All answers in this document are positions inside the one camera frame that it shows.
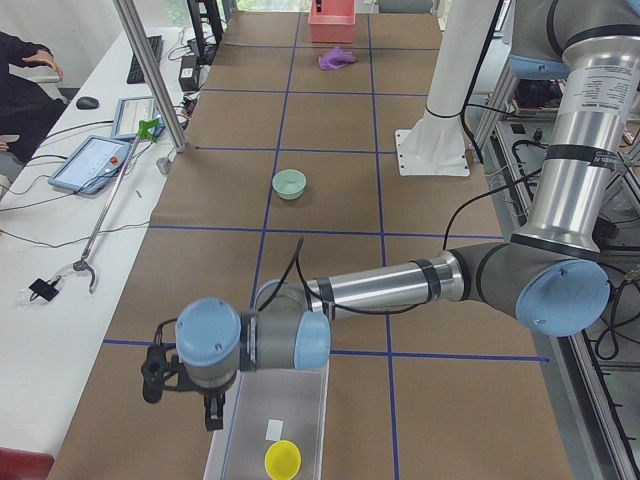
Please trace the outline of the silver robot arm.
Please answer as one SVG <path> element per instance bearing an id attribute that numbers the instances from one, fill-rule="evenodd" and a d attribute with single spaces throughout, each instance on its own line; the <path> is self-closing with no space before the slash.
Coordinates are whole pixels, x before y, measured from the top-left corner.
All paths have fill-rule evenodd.
<path id="1" fill-rule="evenodd" d="M 566 337 L 616 314 L 622 291 L 599 265 L 593 230 L 639 84 L 639 5 L 522 1 L 514 27 L 521 76 L 541 66 L 565 80 L 526 223 L 506 242 L 444 248 L 432 259 L 273 280 L 245 312 L 218 298 L 192 302 L 177 319 L 175 361 L 179 382 L 203 396 L 208 430 L 222 428 L 225 394 L 239 372 L 323 367 L 330 324 L 344 316 L 471 300 Z"/>

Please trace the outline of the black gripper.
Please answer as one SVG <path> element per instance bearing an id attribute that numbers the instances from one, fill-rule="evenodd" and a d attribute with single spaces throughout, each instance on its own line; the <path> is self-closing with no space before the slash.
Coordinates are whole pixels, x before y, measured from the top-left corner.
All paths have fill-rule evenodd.
<path id="1" fill-rule="evenodd" d="M 215 387 L 196 385 L 196 391 L 203 397 L 205 427 L 207 431 L 218 431 L 224 428 L 224 405 L 226 392 L 234 385 L 226 382 Z"/>

